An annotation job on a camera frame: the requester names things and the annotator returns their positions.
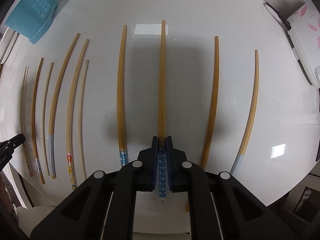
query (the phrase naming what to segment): light wood chopstick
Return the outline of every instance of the light wood chopstick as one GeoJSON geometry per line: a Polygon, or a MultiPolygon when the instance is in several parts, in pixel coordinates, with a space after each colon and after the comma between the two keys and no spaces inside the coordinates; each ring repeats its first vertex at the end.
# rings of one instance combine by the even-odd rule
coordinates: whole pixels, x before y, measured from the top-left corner
{"type": "MultiPolygon", "coordinates": [[[[25,88],[25,84],[26,84],[27,74],[28,74],[28,67],[26,67],[25,70],[24,70],[23,79],[22,79],[22,87],[21,87],[21,97],[20,97],[20,130],[21,130],[22,134],[24,134],[24,128],[23,128],[23,94],[24,94],[24,88],[25,88]]],[[[29,175],[30,175],[30,177],[32,177],[33,174],[32,174],[32,170],[31,170],[31,167],[30,167],[30,161],[29,161],[27,147],[26,147],[26,143],[25,142],[22,143],[22,148],[23,148],[24,157],[26,159],[29,175]]]]}
{"type": "Polygon", "coordinates": [[[79,155],[80,155],[81,165],[82,165],[82,169],[83,169],[83,176],[84,176],[85,180],[87,179],[87,174],[85,173],[84,156],[83,156],[82,110],[83,110],[84,85],[85,85],[85,78],[87,76],[88,63],[89,63],[89,60],[86,59],[84,62],[84,70],[83,70],[81,86],[80,86],[80,99],[79,99],[79,109],[78,109],[79,155]]]}
{"type": "MultiPolygon", "coordinates": [[[[214,123],[216,120],[217,114],[217,105],[218,105],[218,90],[219,90],[219,68],[220,68],[220,61],[219,61],[219,37],[215,36],[214,38],[214,69],[213,69],[213,84],[212,84],[212,92],[211,92],[211,103],[210,103],[210,110],[209,110],[209,118],[208,118],[208,126],[207,132],[204,139],[204,145],[202,149],[202,157],[200,166],[204,170],[209,153],[210,153],[210,146],[212,141],[214,123]]],[[[186,212],[189,212],[189,204],[186,205],[186,212]]]]}
{"type": "Polygon", "coordinates": [[[118,125],[118,142],[120,165],[124,166],[128,163],[127,153],[127,138],[125,131],[125,117],[124,117],[124,58],[125,58],[125,43],[127,38],[127,25],[123,26],[119,65],[118,65],[118,81],[117,81],[117,125],[118,125]]]}
{"type": "Polygon", "coordinates": [[[83,57],[85,51],[87,49],[89,43],[89,39],[86,39],[82,50],[80,52],[78,62],[76,65],[75,73],[73,75],[70,94],[69,94],[69,101],[68,101],[68,110],[67,110],[67,132],[66,132],[66,142],[67,142],[67,160],[68,160],[68,170],[70,175],[70,182],[72,189],[75,190],[77,188],[76,177],[75,177],[75,170],[73,166],[73,157],[72,157],[72,119],[73,119],[73,106],[75,102],[75,95],[76,95],[76,87],[78,83],[79,73],[83,61],[83,57]]]}
{"type": "Polygon", "coordinates": [[[230,174],[232,176],[235,176],[236,173],[238,172],[238,169],[241,165],[243,156],[245,154],[245,151],[247,149],[252,127],[253,127],[253,122],[254,122],[254,117],[256,114],[256,109],[257,109],[257,102],[258,102],[258,90],[259,90],[259,53],[258,50],[255,50],[255,71],[254,71],[254,83],[253,83],[253,93],[252,93],[252,100],[251,100],[251,106],[250,106],[250,111],[249,111],[249,117],[248,117],[248,122],[247,126],[244,131],[243,139],[239,148],[238,155],[236,157],[235,162],[232,165],[230,174]]]}
{"type": "Polygon", "coordinates": [[[165,49],[165,20],[161,26],[160,43],[160,73],[159,73],[159,113],[158,113],[158,137],[159,147],[164,147],[166,138],[165,119],[165,81],[166,81],[166,49],[165,49]]]}
{"type": "Polygon", "coordinates": [[[51,64],[50,64],[47,81],[46,81],[45,87],[44,87],[44,96],[43,96],[43,104],[42,104],[42,144],[43,144],[44,159],[45,159],[45,164],[46,164],[46,167],[47,167],[48,176],[50,176],[50,172],[49,172],[48,159],[47,159],[47,150],[45,148],[44,121],[45,121],[45,105],[46,105],[46,102],[47,102],[49,81],[50,81],[50,77],[51,77],[51,73],[52,73],[53,64],[54,64],[53,62],[51,62],[51,64]]]}
{"type": "Polygon", "coordinates": [[[42,69],[42,64],[43,64],[43,58],[40,60],[37,76],[36,76],[36,81],[35,81],[35,86],[33,89],[33,97],[32,97],[32,106],[31,106],[31,134],[32,134],[32,145],[33,145],[33,151],[36,159],[36,165],[38,169],[38,173],[40,176],[41,184],[45,184],[44,178],[42,175],[42,170],[41,170],[41,165],[40,165],[40,160],[39,160],[39,155],[38,155],[38,149],[37,149],[37,141],[36,141],[36,97],[37,97],[37,90],[38,90],[38,84],[39,84],[39,78],[40,78],[40,72],[42,69]]]}
{"type": "Polygon", "coordinates": [[[57,110],[57,102],[58,102],[58,96],[60,92],[60,87],[62,83],[62,78],[65,73],[67,64],[69,62],[71,53],[79,39],[80,33],[77,33],[75,38],[73,39],[73,42],[70,45],[70,48],[66,54],[66,57],[62,63],[60,73],[58,76],[58,80],[54,89],[53,98],[52,98],[52,104],[51,104],[51,110],[50,110],[50,118],[49,118],[49,133],[48,133],[48,145],[49,145],[49,171],[52,179],[56,178],[56,172],[54,167],[54,151],[53,151],[53,133],[54,133],[54,121],[56,117],[56,110],[57,110]]]}

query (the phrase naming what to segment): black cable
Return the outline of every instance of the black cable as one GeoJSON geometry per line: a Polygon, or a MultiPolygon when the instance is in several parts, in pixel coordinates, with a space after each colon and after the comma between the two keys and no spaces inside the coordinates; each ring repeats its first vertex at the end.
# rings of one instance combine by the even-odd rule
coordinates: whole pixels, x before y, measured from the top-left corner
{"type": "Polygon", "coordinates": [[[267,3],[267,2],[264,2],[266,5],[268,5],[271,9],[273,9],[276,13],[277,13],[277,15],[278,15],[278,17],[280,18],[280,20],[283,22],[283,24],[284,24],[284,26],[287,28],[287,31],[289,31],[290,29],[291,29],[291,25],[290,25],[290,23],[286,20],[286,18],[281,14],[281,13],[279,13],[276,9],[274,9],[269,3],[267,3]]]}

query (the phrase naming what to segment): round silver bolt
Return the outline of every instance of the round silver bolt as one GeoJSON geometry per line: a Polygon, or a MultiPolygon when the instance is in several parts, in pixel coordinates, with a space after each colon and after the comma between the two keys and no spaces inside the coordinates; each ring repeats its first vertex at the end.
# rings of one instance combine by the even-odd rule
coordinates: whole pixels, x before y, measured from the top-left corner
{"type": "Polygon", "coordinates": [[[132,163],[132,166],[135,168],[141,167],[142,166],[142,162],[141,161],[134,161],[132,163]]]}
{"type": "Polygon", "coordinates": [[[230,174],[228,172],[224,171],[224,172],[220,173],[220,177],[222,179],[230,179],[230,174]]]}
{"type": "Polygon", "coordinates": [[[183,162],[182,163],[182,167],[188,169],[192,167],[192,163],[191,162],[183,162]]]}
{"type": "Polygon", "coordinates": [[[104,175],[103,171],[96,171],[93,176],[96,178],[96,179],[100,179],[102,178],[104,175]]]}

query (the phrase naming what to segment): blue polka dot pattern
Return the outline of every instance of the blue polka dot pattern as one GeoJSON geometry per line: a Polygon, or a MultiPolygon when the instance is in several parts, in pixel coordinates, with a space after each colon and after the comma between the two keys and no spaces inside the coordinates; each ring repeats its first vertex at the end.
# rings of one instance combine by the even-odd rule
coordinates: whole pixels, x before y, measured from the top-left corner
{"type": "Polygon", "coordinates": [[[120,164],[121,164],[121,167],[125,166],[127,163],[128,163],[127,151],[120,152],[120,164]]]}
{"type": "Polygon", "coordinates": [[[166,187],[166,175],[167,175],[167,168],[166,168],[166,158],[165,158],[165,147],[159,147],[159,160],[158,160],[158,167],[159,167],[159,197],[165,198],[165,187],[166,187]]]}

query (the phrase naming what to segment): blue plastic container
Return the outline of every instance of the blue plastic container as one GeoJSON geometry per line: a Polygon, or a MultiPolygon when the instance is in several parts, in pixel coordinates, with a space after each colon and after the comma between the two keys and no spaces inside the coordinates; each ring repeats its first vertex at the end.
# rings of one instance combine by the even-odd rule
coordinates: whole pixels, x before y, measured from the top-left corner
{"type": "Polygon", "coordinates": [[[4,23],[35,44],[50,28],[56,0],[21,0],[4,23]]]}

